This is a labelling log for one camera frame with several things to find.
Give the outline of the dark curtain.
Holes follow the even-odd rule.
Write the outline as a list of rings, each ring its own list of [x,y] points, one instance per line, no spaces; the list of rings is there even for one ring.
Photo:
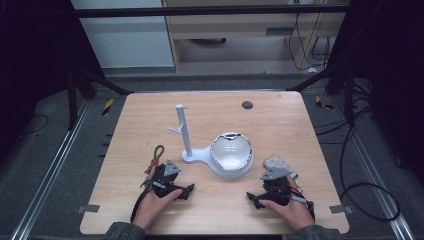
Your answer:
[[[67,88],[62,46],[82,68],[103,74],[80,20],[49,14],[73,8],[71,0],[0,0],[0,163],[38,101]]]
[[[335,63],[360,32],[347,61],[371,81],[372,99],[402,162],[424,185],[424,0],[350,0],[333,47]]]

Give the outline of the person's right hand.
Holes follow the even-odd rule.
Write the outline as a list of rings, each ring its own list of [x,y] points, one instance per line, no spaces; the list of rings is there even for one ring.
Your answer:
[[[260,203],[279,214],[294,231],[315,224],[307,205],[299,201],[291,200],[286,206],[279,205],[271,200],[260,200]]]

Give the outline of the white stand with round tray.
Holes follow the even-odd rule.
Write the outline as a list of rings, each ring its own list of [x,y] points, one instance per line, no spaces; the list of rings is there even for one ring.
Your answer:
[[[220,168],[218,164],[211,157],[210,147],[212,142],[216,138],[205,148],[194,148],[190,141],[190,135],[189,135],[188,124],[187,124],[186,116],[184,112],[184,106],[182,104],[177,104],[175,108],[176,108],[177,117],[179,121],[179,127],[177,129],[168,127],[168,130],[178,133],[182,136],[183,143],[184,143],[184,150],[182,151],[181,156],[185,163],[205,164],[216,175],[221,176],[223,178],[227,178],[227,179],[240,178],[250,171],[254,163],[254,152],[253,152],[253,160],[247,167],[237,171],[226,171]]]

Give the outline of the grey table bracket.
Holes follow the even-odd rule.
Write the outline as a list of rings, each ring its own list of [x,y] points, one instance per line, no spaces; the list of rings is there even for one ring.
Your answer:
[[[332,205],[329,207],[332,214],[336,213],[345,213],[345,214],[351,214],[353,212],[353,209],[350,206],[343,206],[343,205]]]
[[[97,213],[99,209],[100,209],[99,205],[86,204],[86,205],[80,205],[77,208],[77,212],[78,213],[85,213],[85,212]]]

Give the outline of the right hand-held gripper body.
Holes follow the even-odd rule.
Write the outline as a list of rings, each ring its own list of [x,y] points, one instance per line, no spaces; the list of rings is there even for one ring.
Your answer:
[[[260,179],[263,181],[263,187],[267,193],[266,199],[279,205],[287,205],[291,197],[287,177],[296,178],[298,173],[277,154],[265,159],[263,165],[266,171]]]

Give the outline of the black stand legs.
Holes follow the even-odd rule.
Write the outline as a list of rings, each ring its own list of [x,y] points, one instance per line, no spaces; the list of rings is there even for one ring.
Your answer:
[[[67,77],[69,130],[74,128],[78,120],[76,90],[80,91],[84,99],[93,99],[96,96],[96,90],[91,84],[92,81],[101,84],[119,95],[131,94],[131,91],[123,89],[109,82],[105,77],[87,69],[72,70]]]
[[[325,91],[332,95],[344,87],[344,116],[350,126],[354,125],[353,113],[353,69],[348,65],[342,66],[334,64],[325,70],[315,74],[303,83],[288,88],[288,91],[301,92],[308,86],[313,85],[321,79],[328,78],[329,82]]]

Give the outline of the aluminium floor rail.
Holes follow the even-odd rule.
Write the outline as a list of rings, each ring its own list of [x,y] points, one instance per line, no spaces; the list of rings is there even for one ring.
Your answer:
[[[42,182],[40,183],[34,197],[32,198],[25,214],[14,229],[10,240],[27,240],[31,230],[41,213],[46,200],[54,186],[57,177],[65,163],[67,156],[74,144],[74,141],[86,119],[87,112],[91,105],[91,100],[83,100],[77,112],[77,119],[74,126],[66,132],[66,135],[57,150]]]
[[[412,230],[403,217],[400,208],[396,206],[395,198],[383,191],[383,189],[386,189],[387,186],[383,178],[378,173],[375,165],[372,163],[371,157],[367,153],[359,135],[354,132],[350,125],[346,126],[346,130],[348,134],[345,142],[352,144],[353,149],[358,156],[358,161],[367,176],[368,182],[378,186],[378,188],[374,190],[374,194],[382,207],[385,217],[387,219],[390,217],[393,218],[390,225],[396,237],[398,240],[416,240]]]

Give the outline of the person's left hand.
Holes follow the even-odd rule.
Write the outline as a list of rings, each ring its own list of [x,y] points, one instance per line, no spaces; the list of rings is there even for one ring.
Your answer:
[[[140,202],[136,215],[131,223],[147,230],[160,213],[181,194],[181,189],[174,190],[164,197],[158,197],[154,192],[148,192]]]

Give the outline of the black and yellow tape strip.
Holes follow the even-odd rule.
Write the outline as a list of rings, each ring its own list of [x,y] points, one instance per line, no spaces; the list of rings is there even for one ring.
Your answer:
[[[108,113],[109,113],[109,111],[110,111],[110,109],[111,109],[111,106],[112,106],[113,102],[114,102],[114,100],[113,100],[113,99],[108,99],[108,100],[106,101],[105,106],[104,106],[104,108],[103,108],[103,110],[102,110],[102,116],[106,116],[106,115],[108,115]]]
[[[331,110],[334,109],[331,104],[323,104],[320,96],[315,96],[315,104],[318,107],[321,107],[323,109]]]

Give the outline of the white bowl with silver rim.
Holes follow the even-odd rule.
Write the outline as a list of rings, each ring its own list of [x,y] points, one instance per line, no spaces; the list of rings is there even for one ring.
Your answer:
[[[226,171],[247,167],[253,160],[253,148],[243,134],[226,132],[216,137],[210,147],[212,159]]]

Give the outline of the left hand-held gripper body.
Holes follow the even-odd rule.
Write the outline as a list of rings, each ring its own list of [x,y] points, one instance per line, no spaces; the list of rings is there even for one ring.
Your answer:
[[[179,186],[174,184],[181,169],[170,159],[165,163],[157,166],[150,179],[144,181],[147,188],[152,188],[158,197],[164,197],[179,189]]]

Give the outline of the wooden desk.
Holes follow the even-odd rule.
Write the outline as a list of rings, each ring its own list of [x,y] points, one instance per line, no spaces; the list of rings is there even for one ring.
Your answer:
[[[165,7],[342,4],[350,0],[161,0]],[[168,35],[176,67],[188,39],[283,37],[297,67],[307,64],[318,37],[335,37],[341,13],[291,13],[211,16],[168,16]]]

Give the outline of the white cabinet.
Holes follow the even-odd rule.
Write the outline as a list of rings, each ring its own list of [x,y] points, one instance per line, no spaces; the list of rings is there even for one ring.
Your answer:
[[[76,10],[161,7],[161,0],[71,0]],[[173,67],[165,18],[81,18],[103,69]]]

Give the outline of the black horizontal bar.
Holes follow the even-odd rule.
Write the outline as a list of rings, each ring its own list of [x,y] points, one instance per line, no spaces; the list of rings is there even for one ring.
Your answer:
[[[197,6],[125,9],[82,9],[71,11],[79,18],[103,17],[153,17],[197,15],[246,15],[291,13],[341,13],[349,11],[349,4],[323,5],[246,5],[246,6]]]

